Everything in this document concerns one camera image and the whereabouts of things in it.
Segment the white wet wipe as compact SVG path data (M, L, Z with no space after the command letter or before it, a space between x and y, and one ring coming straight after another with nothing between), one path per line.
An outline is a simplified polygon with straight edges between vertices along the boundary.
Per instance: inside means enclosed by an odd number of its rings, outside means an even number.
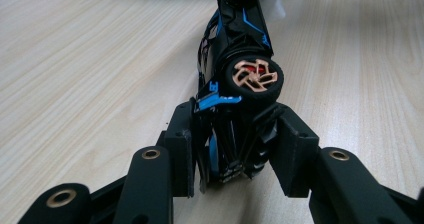
M266 21L282 20L286 15L282 0L260 0L260 5Z

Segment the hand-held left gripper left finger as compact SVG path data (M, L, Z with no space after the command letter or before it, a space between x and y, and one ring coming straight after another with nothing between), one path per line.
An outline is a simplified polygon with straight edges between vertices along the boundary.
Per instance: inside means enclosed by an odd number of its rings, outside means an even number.
M164 147L168 150L172 171L174 197L194 196L194 164L190 101L178 105L165 132Z

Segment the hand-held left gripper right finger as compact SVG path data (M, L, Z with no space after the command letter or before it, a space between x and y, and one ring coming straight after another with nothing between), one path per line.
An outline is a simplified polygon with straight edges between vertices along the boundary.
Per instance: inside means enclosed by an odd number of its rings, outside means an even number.
M279 104L278 111L269 161L287 197L307 198L319 137L290 107Z

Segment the blue and black toy car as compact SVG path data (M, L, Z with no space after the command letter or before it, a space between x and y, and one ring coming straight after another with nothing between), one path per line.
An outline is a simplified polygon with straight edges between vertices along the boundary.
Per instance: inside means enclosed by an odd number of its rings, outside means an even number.
M256 176L277 136L277 98L284 82L259 0L217 0L198 49L200 190L244 174Z

